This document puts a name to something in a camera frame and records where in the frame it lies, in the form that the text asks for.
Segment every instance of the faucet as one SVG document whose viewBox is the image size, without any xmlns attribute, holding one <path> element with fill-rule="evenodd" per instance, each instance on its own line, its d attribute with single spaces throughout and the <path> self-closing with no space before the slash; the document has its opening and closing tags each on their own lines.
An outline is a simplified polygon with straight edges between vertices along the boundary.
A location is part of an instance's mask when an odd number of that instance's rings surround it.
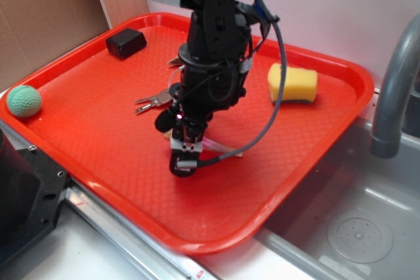
<svg viewBox="0 0 420 280">
<path fill-rule="evenodd" d="M 420 14 L 407 25 L 394 50 L 373 118 L 370 152 L 398 153 L 402 131 L 420 137 Z"/>
</svg>

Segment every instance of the red tray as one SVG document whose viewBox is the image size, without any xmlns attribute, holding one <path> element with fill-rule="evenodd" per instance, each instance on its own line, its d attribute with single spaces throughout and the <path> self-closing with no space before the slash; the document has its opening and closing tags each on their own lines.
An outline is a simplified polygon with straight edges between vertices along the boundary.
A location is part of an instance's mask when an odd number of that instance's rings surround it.
<svg viewBox="0 0 420 280">
<path fill-rule="evenodd" d="M 290 65 L 318 72 L 315 102 L 283 104 L 268 134 L 242 158 L 178 178 L 169 172 L 169 143 L 154 128 L 162 109 L 136 116 L 134 101 L 167 87 L 174 70 L 167 63 L 188 25 L 173 14 L 129 20 L 16 84 L 41 93 L 37 115 L 17 119 L 4 95 L 0 118 L 157 240 L 204 254 L 258 230 L 370 101 L 373 81 L 353 63 L 288 46 Z M 121 61 L 105 39 L 127 27 L 141 30 L 148 46 Z M 209 138 L 238 148 L 265 126 L 273 110 L 266 78 L 278 58 L 276 43 L 267 41 L 245 83 L 247 96 L 215 114 Z"/>
</svg>

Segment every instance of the black box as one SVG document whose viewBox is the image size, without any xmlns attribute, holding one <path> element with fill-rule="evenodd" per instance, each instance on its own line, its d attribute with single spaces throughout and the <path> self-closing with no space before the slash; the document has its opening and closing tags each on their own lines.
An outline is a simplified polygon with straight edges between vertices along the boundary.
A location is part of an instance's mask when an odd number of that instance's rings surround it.
<svg viewBox="0 0 420 280">
<path fill-rule="evenodd" d="M 108 51 L 118 58 L 126 58 L 147 45 L 142 32 L 127 28 L 106 39 Z"/>
</svg>

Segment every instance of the knitted ball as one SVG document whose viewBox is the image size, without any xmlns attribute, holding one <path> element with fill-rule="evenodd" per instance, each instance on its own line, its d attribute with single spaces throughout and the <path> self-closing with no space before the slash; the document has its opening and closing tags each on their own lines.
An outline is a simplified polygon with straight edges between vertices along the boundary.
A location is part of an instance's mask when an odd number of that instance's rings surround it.
<svg viewBox="0 0 420 280">
<path fill-rule="evenodd" d="M 14 87 L 7 96 L 7 106 L 17 117 L 30 117 L 41 108 L 41 95 L 29 85 Z"/>
</svg>

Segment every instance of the sponge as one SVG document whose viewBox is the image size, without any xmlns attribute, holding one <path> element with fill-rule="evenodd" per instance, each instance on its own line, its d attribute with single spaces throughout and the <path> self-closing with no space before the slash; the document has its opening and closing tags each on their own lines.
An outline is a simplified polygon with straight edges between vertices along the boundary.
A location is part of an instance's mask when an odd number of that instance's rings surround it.
<svg viewBox="0 0 420 280">
<path fill-rule="evenodd" d="M 268 88 L 273 102 L 277 100 L 280 76 L 280 64 L 273 64 L 268 72 Z M 317 86 L 318 74 L 315 70 L 287 67 L 282 102 L 313 103 Z"/>
</svg>

